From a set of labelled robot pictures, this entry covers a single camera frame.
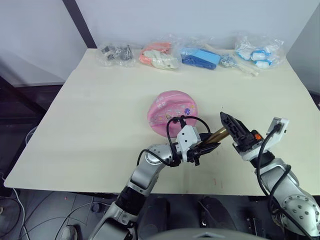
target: gold cylinder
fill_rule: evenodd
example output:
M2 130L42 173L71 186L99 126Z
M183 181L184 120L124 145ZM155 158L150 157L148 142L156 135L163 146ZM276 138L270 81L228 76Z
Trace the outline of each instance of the gold cylinder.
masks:
M211 136L204 142L204 144L218 143L225 137L229 136L225 127L220 128L218 131L211 134Z

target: white wall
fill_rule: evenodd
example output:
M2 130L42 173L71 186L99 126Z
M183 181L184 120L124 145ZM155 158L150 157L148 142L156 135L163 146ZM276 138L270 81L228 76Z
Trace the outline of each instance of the white wall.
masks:
M320 5L287 54L305 87L320 94Z
M16 86L63 83L87 49L62 0L0 1L0 75Z
M245 30L285 41L289 50L319 0L77 0L97 45L107 40L145 43L167 33L226 40Z

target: blue item in bag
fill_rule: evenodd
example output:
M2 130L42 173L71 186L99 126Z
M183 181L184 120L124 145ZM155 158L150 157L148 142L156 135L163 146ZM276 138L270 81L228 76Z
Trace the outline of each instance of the blue item in bag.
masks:
M183 64L211 70L216 68L221 58L211 51L195 47L184 47L180 50L180 54Z

